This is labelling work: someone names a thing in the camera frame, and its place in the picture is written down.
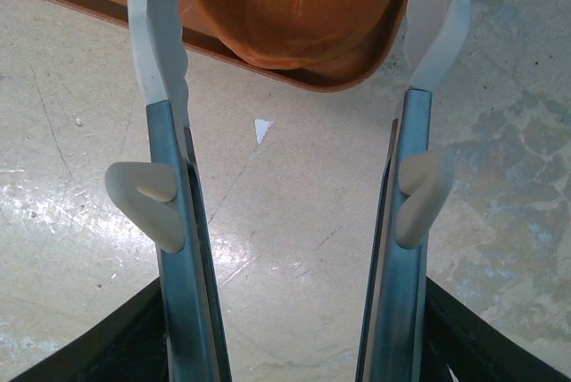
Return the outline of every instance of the concrete floor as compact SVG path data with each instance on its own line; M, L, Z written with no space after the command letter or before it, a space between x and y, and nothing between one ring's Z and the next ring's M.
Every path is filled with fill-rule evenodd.
M571 0L473 0L435 95L457 152L429 275L571 375ZM128 32L43 0L0 2L0 379L157 276L105 169L147 161ZM189 111L238 381L353 377L401 40L371 79L316 95L189 54ZM271 126L258 145L254 122Z

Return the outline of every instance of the white triangle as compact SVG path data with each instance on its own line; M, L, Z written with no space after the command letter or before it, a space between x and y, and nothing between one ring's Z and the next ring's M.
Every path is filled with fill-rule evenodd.
M261 141L266 136L266 132L268 132L271 124L272 121L270 120L256 119L253 121L253 126L256 128L256 141L258 141L258 145L261 144Z

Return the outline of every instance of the speckled floor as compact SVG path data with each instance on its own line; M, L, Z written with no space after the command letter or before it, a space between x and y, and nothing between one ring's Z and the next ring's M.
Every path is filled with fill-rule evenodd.
M42 0L0 2L0 379L157 275L105 169L148 160L128 32ZM571 0L473 0L434 97L458 175L429 275L571 375ZM316 95L189 54L189 111L236 380L354 373L400 39L374 77ZM254 122L271 122L258 145Z

